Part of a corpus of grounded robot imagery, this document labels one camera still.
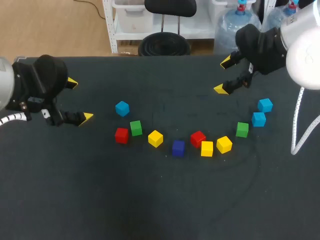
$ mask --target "black chair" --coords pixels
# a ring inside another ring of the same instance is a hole
[[[196,0],[145,0],[145,8],[154,14],[162,14],[161,32],[147,36],[139,45],[139,56],[190,55],[187,40],[180,35],[180,17],[192,17],[197,12]],[[164,32],[165,15],[178,16],[178,34]]]

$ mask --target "floor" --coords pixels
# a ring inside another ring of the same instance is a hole
[[[90,0],[102,16],[102,0]],[[112,54],[105,20],[88,3],[73,0],[3,0],[0,56],[118,56]],[[192,54],[211,54],[212,40],[193,40]],[[137,53],[137,43],[119,43],[119,52]]]

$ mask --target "black table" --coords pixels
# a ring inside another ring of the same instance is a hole
[[[0,127],[1,239],[320,238],[320,132],[290,154],[299,86],[286,69],[227,96],[213,87],[241,68],[224,71],[212,56],[64,60],[79,86],[59,95],[59,108],[94,117],[51,127],[37,114]],[[264,98],[274,104],[266,126],[236,138],[237,122],[250,123]],[[116,114],[119,101],[129,116]],[[305,92],[298,139],[319,102],[319,92]],[[135,120],[143,136],[116,144],[116,129]],[[153,130],[164,135],[158,148],[148,143]],[[214,144],[228,136],[232,151],[200,157],[189,141],[198,130]],[[186,141],[185,157],[172,157],[174,140]]]

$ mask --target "metal shelf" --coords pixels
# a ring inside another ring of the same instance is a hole
[[[210,18],[208,2],[212,0],[196,0],[197,12],[193,17],[182,17],[180,21],[180,34],[186,39],[213,39],[215,38],[213,23]],[[267,18],[270,11],[275,7],[277,0],[264,1],[264,19]],[[112,0],[102,0],[106,27],[110,40],[112,53],[118,53],[117,40],[142,40],[146,36],[161,31],[162,16],[154,16],[152,32],[145,33],[126,33],[123,32],[118,22],[118,16],[113,18]],[[165,16],[165,32],[178,33],[178,18],[176,16]]]
[[[126,33],[118,23],[118,16],[115,15],[114,27],[116,40],[142,40],[150,34],[161,31],[162,15],[155,14],[152,32]],[[186,39],[213,39],[215,33],[210,19],[208,8],[204,5],[198,6],[197,12],[193,17],[180,18],[180,34]],[[164,18],[164,32],[178,33],[178,17],[166,15]]]

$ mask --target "cube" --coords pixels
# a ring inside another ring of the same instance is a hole
[[[131,134],[132,136],[142,135],[142,127],[140,121],[132,121],[130,122]]]
[[[221,137],[216,141],[216,148],[220,153],[225,154],[232,148],[232,141],[227,136]]]
[[[127,128],[118,128],[115,132],[115,142],[117,144],[127,144],[129,139],[129,130]]]
[[[152,133],[148,136],[148,142],[154,146],[155,148],[159,147],[160,144],[164,142],[164,136],[158,132],[157,130],[154,130]]]
[[[130,112],[129,104],[124,101],[119,102],[117,105],[115,105],[115,112],[121,117],[124,117]]]
[[[249,132],[249,124],[244,122],[238,122],[238,126],[236,128],[236,136],[241,138],[246,138]]]
[[[254,127],[264,127],[267,121],[266,115],[263,112],[254,112],[251,121]]]
[[[201,142],[201,157],[212,157],[214,154],[214,142],[202,141]]]
[[[175,140],[172,145],[172,155],[175,157],[183,157],[185,154],[185,142]]]
[[[195,148],[200,148],[201,142],[206,139],[206,136],[201,131],[197,131],[191,135],[190,142]]]
[[[261,100],[258,102],[258,109],[259,109],[259,111],[262,112],[262,113],[271,112],[273,106],[274,106],[274,105],[272,104],[272,102],[270,101],[269,98],[261,99]]]

